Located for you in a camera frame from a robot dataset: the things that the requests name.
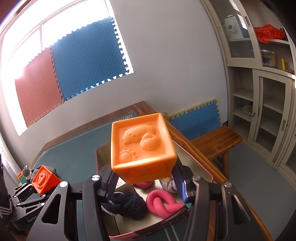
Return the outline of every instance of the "cabinet handle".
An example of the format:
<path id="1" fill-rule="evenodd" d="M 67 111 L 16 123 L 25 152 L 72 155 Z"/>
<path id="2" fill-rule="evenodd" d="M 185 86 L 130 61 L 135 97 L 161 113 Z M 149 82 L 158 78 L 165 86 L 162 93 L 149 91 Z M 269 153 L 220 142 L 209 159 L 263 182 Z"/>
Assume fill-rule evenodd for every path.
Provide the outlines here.
<path id="1" fill-rule="evenodd" d="M 251 27 L 250 20 L 249 20 L 248 16 L 244 16 L 244 18 L 246 19 L 248 27 Z"/>
<path id="2" fill-rule="evenodd" d="M 284 131 L 285 127 L 286 127 L 286 121 L 284 120 L 283 125 L 281 126 L 281 130 Z"/>

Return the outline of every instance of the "floor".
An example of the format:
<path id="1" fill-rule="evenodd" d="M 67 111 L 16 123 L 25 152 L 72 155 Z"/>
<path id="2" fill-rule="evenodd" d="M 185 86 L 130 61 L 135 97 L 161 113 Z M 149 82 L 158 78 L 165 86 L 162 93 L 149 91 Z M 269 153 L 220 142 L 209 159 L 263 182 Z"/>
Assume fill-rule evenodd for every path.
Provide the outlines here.
<path id="1" fill-rule="evenodd" d="M 242 143 L 232 148 L 229 156 L 229 180 L 275 240 L 296 209 L 296 192 L 276 170 Z"/>

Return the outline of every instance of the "table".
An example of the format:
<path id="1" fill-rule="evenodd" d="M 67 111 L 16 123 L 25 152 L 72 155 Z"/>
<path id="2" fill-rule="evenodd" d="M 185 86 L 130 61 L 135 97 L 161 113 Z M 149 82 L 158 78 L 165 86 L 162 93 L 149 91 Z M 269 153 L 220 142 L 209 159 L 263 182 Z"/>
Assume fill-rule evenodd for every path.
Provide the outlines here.
<path id="1" fill-rule="evenodd" d="M 223 171 L 223 175 L 229 179 L 229 153 L 228 150 L 242 142 L 242 136 L 237 134 L 228 126 L 221 126 L 198 138 L 191 140 L 191 143 L 201 151 L 204 156 L 214 161 L 222 156 L 221 160 L 214 163 Z"/>
<path id="2" fill-rule="evenodd" d="M 48 142 L 47 144 L 44 145 L 44 147 L 40 150 L 38 155 L 35 157 L 33 162 L 31 163 L 31 167 L 34 165 L 38 157 L 43 153 L 44 150 L 62 142 L 65 141 L 72 136 L 78 135 L 79 133 L 82 133 L 86 130 L 89 130 L 91 128 L 95 128 L 98 125 L 101 125 L 103 123 L 106 123 L 108 121 L 114 120 L 120 116 L 136 112 L 137 116 L 141 115 L 148 115 L 148 114 L 153 114 L 157 113 L 151 106 L 149 106 L 146 102 L 141 101 L 139 103 L 130 105 L 128 107 L 125 107 L 123 109 L 117 110 L 115 112 L 112 112 L 110 114 L 107 114 L 103 117 L 100 117 L 98 119 L 95 119 L 91 122 L 88 122 L 80 127 L 77 127 L 55 139 L 52 141 Z M 189 140 L 187 140 L 175 127 L 173 127 L 169 122 L 166 121 L 167 128 L 169 130 L 169 133 L 172 137 L 172 139 L 179 145 L 181 146 L 184 150 L 186 150 L 193 158 L 199 161 L 201 165 L 205 169 L 208 170 L 209 173 L 212 174 L 213 176 L 213 181 L 218 184 L 222 184 L 223 182 L 227 181 L 227 179 L 223 176 L 223 174 L 198 150 Z M 272 238 L 267 231 L 266 227 L 262 223 L 262 221 L 259 219 L 259 217 L 256 215 L 254 210 L 249 206 L 251 212 L 253 213 L 255 219 L 257 220 L 259 226 L 261 227 L 263 233 L 266 236 L 266 240 L 272 241 Z M 215 230 L 215 208 L 213 203 L 211 203 L 211 211 L 210 211 L 210 221 L 209 221 L 209 230 L 208 230 L 208 237 L 207 240 L 213 240 L 214 237 L 214 230 Z"/>

